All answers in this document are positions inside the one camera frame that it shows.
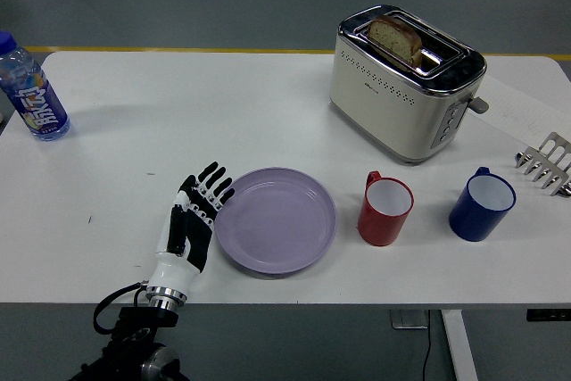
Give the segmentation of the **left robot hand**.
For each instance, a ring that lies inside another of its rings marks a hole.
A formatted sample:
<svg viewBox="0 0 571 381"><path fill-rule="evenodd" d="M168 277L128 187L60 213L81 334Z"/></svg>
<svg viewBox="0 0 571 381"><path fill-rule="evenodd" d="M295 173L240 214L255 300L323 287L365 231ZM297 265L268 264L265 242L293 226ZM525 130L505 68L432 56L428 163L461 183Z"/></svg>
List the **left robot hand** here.
<svg viewBox="0 0 571 381"><path fill-rule="evenodd" d="M146 286L149 301L188 297L193 280L203 272L214 220L235 192L226 169L213 162L180 186L157 246L157 267Z"/></svg>

